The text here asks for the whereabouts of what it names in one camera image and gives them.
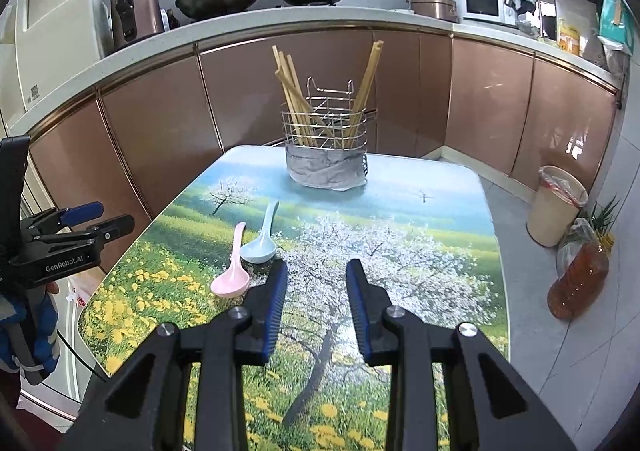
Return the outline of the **blue gloved left hand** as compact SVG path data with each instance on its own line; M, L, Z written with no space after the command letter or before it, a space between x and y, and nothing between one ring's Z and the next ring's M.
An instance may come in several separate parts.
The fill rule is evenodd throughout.
M58 365L58 308L53 285L1 292L1 370L42 383Z

